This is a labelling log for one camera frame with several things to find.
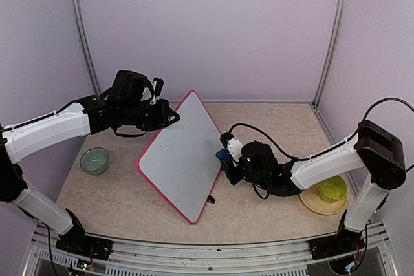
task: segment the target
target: pink edge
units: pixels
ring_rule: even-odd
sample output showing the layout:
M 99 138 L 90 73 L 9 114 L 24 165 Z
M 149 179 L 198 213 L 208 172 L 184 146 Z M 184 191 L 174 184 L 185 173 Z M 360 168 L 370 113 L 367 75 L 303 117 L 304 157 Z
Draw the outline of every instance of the pink edge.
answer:
M 187 93 L 187 95 L 184 97 L 184 99 L 179 103 L 179 105 L 177 106 L 177 108 L 175 108 L 175 111 L 177 111 L 179 108 L 180 108 L 180 106 L 182 105 L 182 103 L 184 103 L 185 102 L 185 100 L 187 99 L 187 97 L 188 96 L 190 96 L 190 94 L 191 93 L 194 93 L 195 95 L 196 95 L 196 97 L 198 97 L 199 98 L 199 100 L 200 100 L 200 102 L 201 102 L 201 104 L 202 104 L 202 106 L 204 107 L 204 109 L 206 109 L 206 112 L 207 112 L 207 114 L 208 114 L 208 116 L 210 117 L 210 119 L 212 119 L 212 121 L 213 121 L 213 123 L 214 123 L 214 125 L 215 125 L 215 127 L 217 128 L 217 130 L 219 131 L 219 133 L 221 134 L 221 131 L 220 131 L 220 129 L 219 129 L 219 127 L 217 126 L 217 124 L 216 124 L 216 122 L 214 121 L 214 119 L 212 118 L 212 116 L 211 116 L 211 114 L 208 112 L 208 110 L 207 110 L 207 108 L 206 108 L 206 106 L 205 106 L 205 104 L 202 102 L 202 100 L 201 100 L 201 98 L 200 98 L 200 96 L 197 94 L 197 92 L 195 92 L 194 90 L 191 90 L 191 91 L 189 91 L 188 93 Z M 175 207 L 175 205 L 173 204 L 173 202 L 172 201 L 170 201 L 161 191 L 160 191 L 160 189 L 159 188 L 157 188 L 156 186 L 155 186 L 155 184 L 153 184 L 152 183 L 152 181 L 145 175 L 145 173 L 141 170 L 141 168 L 140 168 L 140 161 L 141 161 L 141 158 L 143 157 L 143 155 L 147 152 L 147 150 L 149 149 L 149 147 L 153 144 L 153 142 L 155 141 L 155 139 L 158 137 L 158 135 L 161 133 L 161 131 L 162 131 L 162 129 L 160 129 L 160 130 L 158 130 L 158 132 L 155 134 L 155 136 L 153 137 L 153 139 L 151 139 L 151 141 L 149 142 L 149 144 L 147 145 L 147 147 L 144 149 L 144 151 L 141 153 L 141 155 L 138 157 L 138 160 L 136 161 L 136 169 L 138 170 L 138 172 L 144 177 L 144 179 L 149 183 L 149 184 L 151 184 L 151 186 L 155 189 L 155 191 L 157 191 L 158 192 L 158 194 L 159 195 L 161 195 L 161 197 L 165 200 L 165 201 L 167 201 L 167 203 L 172 207 L 172 208 L 174 208 L 175 209 L 175 211 L 176 212 L 178 212 L 184 219 L 186 219 L 186 221 L 188 222 L 188 223 L 190 223 L 190 224 L 193 224 L 193 225 L 196 225 L 199 221 L 200 221 L 200 218 L 201 218 L 201 215 L 202 215 L 202 212 L 204 211 L 204 208 L 206 207 L 206 204 L 207 204 L 207 200 L 204 202 L 204 205 L 203 205 L 203 207 L 202 207 L 202 209 L 201 209 L 201 212 L 200 212 L 200 215 L 199 215 L 199 217 L 198 217 L 198 219 L 195 221 L 195 222 L 192 222 L 189 218 L 187 218 L 186 216 L 184 216 L 184 214 L 177 208 L 177 207 Z M 217 172 L 217 176 L 215 177 L 215 180 L 214 180 L 214 183 L 213 183 L 213 186 L 212 186 L 212 188 L 210 189 L 210 192 L 208 193 L 208 195 L 210 196 L 211 195 L 211 193 L 212 193 L 212 191 L 213 191 L 213 189 L 214 189 L 214 185 L 216 184 L 216 182 L 217 182 L 217 179 L 219 178 L 219 176 L 220 176 L 220 170 L 221 169 L 219 169 L 219 171 Z

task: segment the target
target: green bowl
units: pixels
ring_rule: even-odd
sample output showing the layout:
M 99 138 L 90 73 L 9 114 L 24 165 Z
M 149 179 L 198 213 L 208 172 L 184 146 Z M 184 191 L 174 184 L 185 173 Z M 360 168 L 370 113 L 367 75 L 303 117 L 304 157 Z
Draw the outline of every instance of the green bowl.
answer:
M 335 176 L 320 182 L 318 184 L 318 193 L 322 200 L 328 203 L 335 203 L 347 197 L 348 185 L 342 177 Z
M 100 175 L 109 165 L 109 153 L 104 148 L 93 148 L 80 158 L 80 167 L 90 175 Z

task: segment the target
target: white cutting board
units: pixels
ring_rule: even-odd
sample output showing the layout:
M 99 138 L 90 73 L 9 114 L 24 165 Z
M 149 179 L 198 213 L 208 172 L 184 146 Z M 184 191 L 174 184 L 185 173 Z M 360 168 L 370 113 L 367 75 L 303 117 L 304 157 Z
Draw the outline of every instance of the white cutting board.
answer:
M 137 162 L 141 175 L 190 224 L 200 219 L 220 171 L 220 132 L 191 91 L 177 107 L 177 123 L 161 129 Z

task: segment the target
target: table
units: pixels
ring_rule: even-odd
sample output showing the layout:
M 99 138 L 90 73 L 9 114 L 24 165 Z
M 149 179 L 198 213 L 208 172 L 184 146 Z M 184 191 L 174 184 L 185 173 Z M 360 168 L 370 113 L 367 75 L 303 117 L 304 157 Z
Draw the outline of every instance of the table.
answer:
M 206 103 L 206 108 L 222 133 L 234 123 L 249 123 L 295 156 L 315 154 L 329 145 L 309 105 Z M 240 182 L 232 186 L 223 172 L 212 191 L 215 204 L 206 205 L 197 225 L 188 224 L 136 170 L 136 159 L 154 134 L 119 138 L 108 130 L 88 136 L 69 172 L 58 205 L 74 212 L 89 233 L 153 242 L 242 244 L 336 231 L 341 214 L 317 215 L 298 196 L 261 200 L 250 184 Z M 268 143 L 251 129 L 237 128 L 234 134 L 243 143 Z M 79 167 L 80 156 L 92 147 L 106 148 L 110 154 L 110 166 L 100 176 L 90 176 Z M 279 162 L 287 161 L 276 148 L 273 150 Z

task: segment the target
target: white wall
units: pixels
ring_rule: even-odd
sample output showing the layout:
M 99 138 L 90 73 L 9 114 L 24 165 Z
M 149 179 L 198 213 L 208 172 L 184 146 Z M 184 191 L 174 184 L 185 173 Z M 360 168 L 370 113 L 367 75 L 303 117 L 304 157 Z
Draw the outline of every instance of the white wall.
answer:
M 165 80 L 163 95 L 313 100 L 336 0 L 80 0 L 98 77 Z
M 69 0 L 0 0 L 0 122 L 19 123 L 92 92 Z M 23 160 L 35 187 L 56 199 L 82 144 L 71 140 Z M 0 203 L 0 275 L 15 276 L 34 232 Z
M 354 131 L 376 100 L 397 96 L 414 104 L 414 0 L 347 0 L 321 112 L 337 139 Z M 404 144 L 406 167 L 414 162 L 414 114 L 384 103 L 372 121 Z M 359 175 L 361 184 L 364 176 Z M 404 275 L 414 270 L 414 171 L 381 210 Z

